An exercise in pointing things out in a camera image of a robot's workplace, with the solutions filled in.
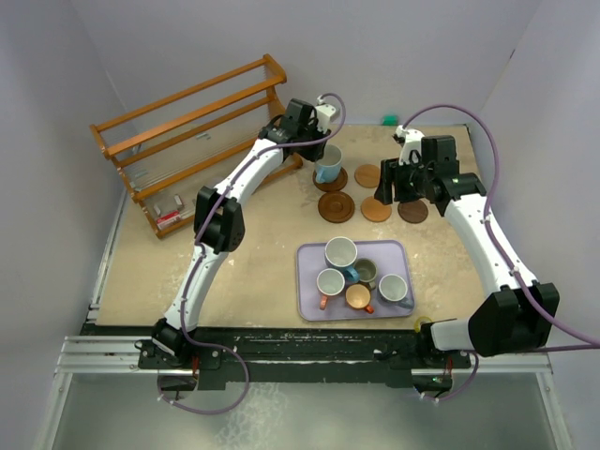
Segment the white mug grey-blue handle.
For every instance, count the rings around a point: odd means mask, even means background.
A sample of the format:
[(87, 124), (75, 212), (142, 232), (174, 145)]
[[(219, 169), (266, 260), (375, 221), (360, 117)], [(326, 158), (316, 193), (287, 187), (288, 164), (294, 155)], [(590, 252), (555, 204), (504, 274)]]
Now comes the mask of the white mug grey-blue handle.
[(414, 301), (409, 298), (408, 283), (399, 275), (383, 276), (378, 284), (378, 293), (384, 303), (402, 308), (414, 308)]

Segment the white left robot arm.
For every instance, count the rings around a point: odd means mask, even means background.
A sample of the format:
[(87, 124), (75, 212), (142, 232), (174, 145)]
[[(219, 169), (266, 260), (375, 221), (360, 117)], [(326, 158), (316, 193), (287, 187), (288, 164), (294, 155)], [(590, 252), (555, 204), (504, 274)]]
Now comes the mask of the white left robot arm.
[(259, 131), (242, 162), (224, 180), (198, 191), (190, 265), (164, 317), (154, 325), (152, 348), (143, 350), (143, 356), (155, 356), (173, 368), (189, 363), (193, 354), (189, 333), (198, 326), (219, 267), (245, 236), (244, 205), (287, 157), (297, 155), (314, 162), (323, 156), (326, 142), (337, 134), (330, 129), (332, 121), (346, 118), (342, 100), (337, 107), (325, 101), (333, 96), (323, 94), (315, 105), (292, 99), (283, 114)]

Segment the white mug blue handle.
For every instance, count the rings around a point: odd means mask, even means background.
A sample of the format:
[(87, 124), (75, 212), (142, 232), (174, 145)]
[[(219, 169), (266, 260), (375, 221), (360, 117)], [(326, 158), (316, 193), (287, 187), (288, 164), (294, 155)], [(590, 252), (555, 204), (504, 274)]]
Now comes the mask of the white mug blue handle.
[(347, 237), (337, 236), (325, 244), (324, 260), (326, 265), (340, 271), (345, 279), (351, 283), (357, 283), (359, 279), (353, 268), (357, 255), (357, 246)]

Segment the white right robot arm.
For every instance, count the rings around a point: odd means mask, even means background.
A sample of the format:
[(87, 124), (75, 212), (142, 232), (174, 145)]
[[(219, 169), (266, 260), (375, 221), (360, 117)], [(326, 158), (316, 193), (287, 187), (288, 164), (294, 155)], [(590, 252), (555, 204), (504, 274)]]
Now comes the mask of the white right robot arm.
[(426, 199), (454, 228), (480, 278), (485, 300), (464, 320), (425, 325), (417, 343), (418, 359), (437, 367), (451, 351), (481, 356), (524, 353), (544, 347), (560, 295), (541, 283), (520, 261), (491, 211), (477, 174), (461, 172), (456, 141), (449, 135), (427, 137), (399, 128), (394, 140), (398, 157), (381, 162), (376, 200), (383, 204)]

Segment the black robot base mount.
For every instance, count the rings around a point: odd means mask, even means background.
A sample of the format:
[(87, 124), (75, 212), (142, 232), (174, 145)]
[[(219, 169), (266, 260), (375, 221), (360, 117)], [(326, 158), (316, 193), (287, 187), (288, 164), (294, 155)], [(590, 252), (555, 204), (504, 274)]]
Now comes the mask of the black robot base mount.
[(469, 368), (460, 352), (430, 351), (414, 331), (314, 328), (201, 327), (183, 337), (175, 353), (151, 339), (136, 342), (139, 366), (199, 390), (222, 390), (228, 383), (378, 383), (393, 388), (419, 383), (419, 370), (446, 376)]

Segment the white mug orange handle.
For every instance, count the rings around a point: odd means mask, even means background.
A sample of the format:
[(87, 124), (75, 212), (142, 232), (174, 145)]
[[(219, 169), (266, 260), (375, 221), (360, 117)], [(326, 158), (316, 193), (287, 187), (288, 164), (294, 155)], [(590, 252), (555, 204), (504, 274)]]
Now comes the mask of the white mug orange handle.
[(320, 292), (320, 310), (325, 310), (330, 297), (340, 294), (345, 287), (345, 277), (334, 268), (323, 269), (316, 278), (317, 289)]

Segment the large light blue mug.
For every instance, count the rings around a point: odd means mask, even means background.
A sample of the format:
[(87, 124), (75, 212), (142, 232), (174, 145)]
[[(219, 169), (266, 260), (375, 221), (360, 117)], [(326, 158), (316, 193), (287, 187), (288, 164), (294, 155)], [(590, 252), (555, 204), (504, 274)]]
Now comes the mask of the large light blue mug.
[(315, 162), (315, 181), (318, 184), (332, 183), (337, 180), (342, 164), (342, 151), (333, 144), (324, 147), (322, 158)]

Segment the light wooden coaster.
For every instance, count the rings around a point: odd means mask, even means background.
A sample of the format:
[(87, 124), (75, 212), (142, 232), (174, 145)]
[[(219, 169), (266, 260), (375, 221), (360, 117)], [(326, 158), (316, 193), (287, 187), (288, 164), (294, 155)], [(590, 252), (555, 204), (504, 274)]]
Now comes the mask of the light wooden coaster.
[(380, 168), (373, 164), (363, 164), (354, 171), (356, 183), (363, 188), (376, 188), (381, 176)]
[(360, 210), (364, 218), (375, 223), (386, 221), (392, 214), (392, 208), (389, 204), (383, 204), (373, 196), (369, 196), (362, 201)]

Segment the olive green mug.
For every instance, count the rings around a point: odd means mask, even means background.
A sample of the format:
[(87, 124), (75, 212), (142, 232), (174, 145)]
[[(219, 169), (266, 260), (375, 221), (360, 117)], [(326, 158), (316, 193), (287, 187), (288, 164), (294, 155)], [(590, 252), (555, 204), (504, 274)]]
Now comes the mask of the olive green mug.
[(371, 259), (360, 258), (356, 260), (353, 268), (359, 276), (358, 282), (373, 291), (377, 286), (377, 264)]

